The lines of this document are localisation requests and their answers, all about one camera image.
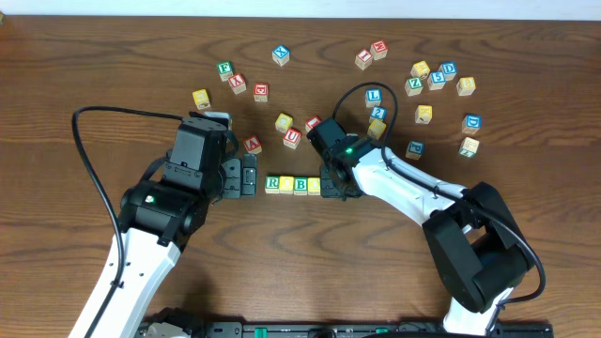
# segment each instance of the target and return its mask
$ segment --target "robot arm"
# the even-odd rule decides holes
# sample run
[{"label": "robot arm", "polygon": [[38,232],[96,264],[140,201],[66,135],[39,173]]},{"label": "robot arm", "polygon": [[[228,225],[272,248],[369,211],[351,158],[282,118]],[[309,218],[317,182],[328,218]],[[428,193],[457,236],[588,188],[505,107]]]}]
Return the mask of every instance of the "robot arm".
[{"label": "robot arm", "polygon": [[[453,333],[487,335],[494,327],[497,304],[509,296],[532,268],[532,262],[516,239],[492,226],[490,220],[401,177],[382,159],[379,142],[347,135],[331,118],[311,130],[307,138],[324,160],[322,195],[343,200],[373,195],[420,225],[440,279],[453,296],[444,328]],[[493,210],[515,224],[499,193],[484,182],[468,190],[401,161],[389,148],[385,152],[392,165],[409,177]],[[486,234],[470,244],[465,234],[482,226]],[[516,225],[511,230],[522,237]]]}]

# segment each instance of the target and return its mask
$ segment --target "wooden table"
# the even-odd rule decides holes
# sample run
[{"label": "wooden table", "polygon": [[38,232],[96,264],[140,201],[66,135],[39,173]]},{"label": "wooden table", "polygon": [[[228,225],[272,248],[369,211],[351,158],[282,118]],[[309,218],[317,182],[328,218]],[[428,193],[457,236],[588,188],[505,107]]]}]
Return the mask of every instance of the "wooden table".
[{"label": "wooden table", "polygon": [[[384,38],[388,56],[361,71],[354,56]],[[278,44],[292,51],[280,68]],[[100,275],[112,228],[73,146],[70,116],[104,104],[186,115],[206,88],[238,138],[263,142],[265,174],[316,176],[306,139],[282,145],[274,120],[326,117],[353,85],[381,81],[400,98],[391,147],[426,144],[410,161],[435,177],[497,187],[547,271],[544,295],[504,320],[549,320],[557,337],[601,335],[601,23],[7,17],[0,27],[0,335],[66,336]],[[233,62],[270,102],[235,96],[216,64]],[[454,84],[407,98],[414,62],[455,61],[478,89]],[[392,109],[384,95],[383,105]],[[415,125],[417,104],[434,106]],[[483,117],[473,159],[457,155],[467,113]],[[339,114],[365,134],[363,93]],[[177,122],[97,113],[85,147],[118,207],[122,193],[173,144]],[[515,295],[537,286],[528,274]],[[249,321],[442,317],[449,296],[419,226],[371,197],[345,203],[265,195],[210,209],[148,308]]]}]

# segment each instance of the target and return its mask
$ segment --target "letter a block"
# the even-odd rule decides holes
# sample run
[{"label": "letter a block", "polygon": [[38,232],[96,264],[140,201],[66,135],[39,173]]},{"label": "letter a block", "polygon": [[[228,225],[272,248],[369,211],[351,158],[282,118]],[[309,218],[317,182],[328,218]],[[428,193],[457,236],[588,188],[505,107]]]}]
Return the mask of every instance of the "letter a block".
[{"label": "letter a block", "polygon": [[249,154],[258,154],[263,150],[261,148],[261,142],[259,141],[256,135],[253,135],[246,140],[244,140],[244,147]]}]

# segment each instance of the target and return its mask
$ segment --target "yellow block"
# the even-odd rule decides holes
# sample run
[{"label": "yellow block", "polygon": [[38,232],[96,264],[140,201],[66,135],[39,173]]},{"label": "yellow block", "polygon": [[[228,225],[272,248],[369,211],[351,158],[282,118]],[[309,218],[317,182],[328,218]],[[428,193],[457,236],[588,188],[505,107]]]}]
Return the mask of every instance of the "yellow block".
[{"label": "yellow block", "polygon": [[367,130],[367,136],[377,140],[380,136],[382,136],[384,130],[386,130],[386,123],[380,120],[374,120],[374,122],[372,122],[372,124],[369,125],[369,129]]},{"label": "yellow block", "polygon": [[206,109],[210,107],[210,101],[208,100],[206,89],[196,90],[192,93],[192,97],[194,98],[194,103],[196,103],[196,108]]},{"label": "yellow block", "polygon": [[287,132],[292,127],[292,117],[281,113],[275,120],[275,129],[279,132]]},{"label": "yellow block", "polygon": [[310,195],[320,195],[321,194],[321,179],[319,177],[309,177],[309,194]]},{"label": "yellow block", "polygon": [[429,74],[430,68],[428,67],[428,64],[425,63],[425,61],[420,61],[413,65],[413,68],[411,68],[411,76],[413,77],[419,77],[420,79],[424,80],[428,77]]},{"label": "yellow block", "polygon": [[280,193],[294,193],[294,177],[280,177]]},{"label": "yellow block", "polygon": [[419,105],[415,110],[415,123],[428,124],[432,119],[432,106]]}]

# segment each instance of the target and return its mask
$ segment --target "wooden letter block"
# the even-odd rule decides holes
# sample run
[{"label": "wooden letter block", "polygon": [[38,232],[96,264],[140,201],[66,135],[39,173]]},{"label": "wooden letter block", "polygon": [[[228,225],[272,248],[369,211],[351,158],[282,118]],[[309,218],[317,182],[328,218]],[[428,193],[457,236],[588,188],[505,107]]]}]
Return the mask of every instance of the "wooden letter block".
[{"label": "wooden letter block", "polygon": [[217,70],[219,71],[219,77],[222,79],[222,82],[227,81],[227,79],[234,75],[234,68],[232,67],[232,63],[229,61],[217,64]]},{"label": "wooden letter block", "polygon": [[374,122],[374,120],[377,119],[380,121],[384,121],[384,118],[386,118],[386,108],[376,106],[372,108],[372,114],[369,116],[369,123],[372,123]]},{"label": "wooden letter block", "polygon": [[430,68],[425,61],[420,61],[413,65],[413,68],[411,68],[411,76],[413,77],[419,77],[420,79],[425,80],[429,74]]},{"label": "wooden letter block", "polygon": [[301,132],[290,128],[284,135],[284,146],[296,149],[301,142]]},{"label": "wooden letter block", "polygon": [[415,110],[415,123],[428,124],[432,119],[432,106],[419,105]]},{"label": "wooden letter block", "polygon": [[380,120],[374,120],[372,124],[369,125],[369,129],[367,130],[367,136],[373,139],[379,139],[380,136],[386,130],[386,124]]},{"label": "wooden letter block", "polygon": [[481,119],[478,115],[466,115],[463,119],[461,132],[475,135],[480,130]]},{"label": "wooden letter block", "polygon": [[271,53],[271,57],[273,58],[273,61],[275,61],[275,63],[281,67],[285,65],[288,60],[290,60],[290,51],[285,47],[285,45],[279,45],[275,47],[273,53]]},{"label": "wooden letter block", "polygon": [[196,108],[207,109],[210,107],[210,101],[208,100],[206,89],[196,90],[192,93],[192,97],[194,98],[194,103],[196,103]]},{"label": "wooden letter block", "polygon": [[294,193],[294,177],[280,177],[280,193]]},{"label": "wooden letter block", "polygon": [[382,91],[379,89],[367,89],[365,91],[365,107],[372,108],[382,102]]},{"label": "wooden letter block", "polygon": [[281,113],[275,120],[275,129],[279,132],[287,132],[292,127],[292,117]]},{"label": "wooden letter block", "polygon": [[294,194],[306,195],[309,179],[307,177],[294,177]]},{"label": "wooden letter block", "polygon": [[319,196],[321,194],[321,178],[309,177],[309,194],[312,196]]},{"label": "wooden letter block", "polygon": [[374,60],[379,60],[381,58],[386,57],[386,53],[388,52],[388,46],[384,42],[384,40],[376,41],[372,43],[371,48],[369,49],[369,53],[374,56]]},{"label": "wooden letter block", "polygon": [[372,61],[374,61],[374,56],[367,52],[366,49],[361,50],[355,57],[355,65],[361,70],[368,68],[372,64]]},{"label": "wooden letter block", "polygon": [[474,155],[476,155],[476,151],[478,151],[479,145],[480,141],[466,137],[466,139],[463,140],[463,142],[461,143],[461,147],[459,148],[459,155],[463,155],[465,157],[473,157]]},{"label": "wooden letter block", "polygon": [[411,141],[407,146],[407,154],[405,156],[409,159],[419,160],[424,154],[425,145],[421,142]]},{"label": "wooden letter block", "polygon": [[267,102],[267,96],[270,94],[270,87],[267,84],[254,84],[254,100],[257,102]]},{"label": "wooden letter block", "polygon": [[422,84],[422,80],[420,78],[410,78],[407,79],[405,83],[405,91],[407,92],[407,96],[418,95],[424,89],[424,85]]},{"label": "wooden letter block", "polygon": [[444,74],[444,80],[451,81],[457,74],[457,66],[455,62],[445,62],[439,67],[439,71]]},{"label": "wooden letter block", "polygon": [[317,116],[313,116],[307,121],[307,123],[304,124],[304,129],[307,132],[309,132],[311,131],[311,129],[315,128],[316,125],[318,125],[319,123],[321,123],[321,119],[319,119],[319,117]]},{"label": "wooden letter block", "polygon": [[476,90],[476,82],[472,77],[459,79],[457,83],[457,94],[459,96],[471,95],[474,90]]},{"label": "wooden letter block", "polygon": [[236,95],[246,90],[246,82],[240,73],[227,79],[227,81]]},{"label": "wooden letter block", "polygon": [[261,150],[263,150],[261,148],[261,142],[259,141],[259,138],[256,137],[256,135],[253,135],[244,140],[244,147],[246,148],[246,151],[248,151],[249,154],[258,154],[261,152]]},{"label": "wooden letter block", "polygon": [[280,177],[265,177],[265,192],[280,193]]},{"label": "wooden letter block", "polygon": [[428,77],[428,88],[430,90],[439,90],[444,87],[446,82],[444,74],[441,71],[432,71]]}]

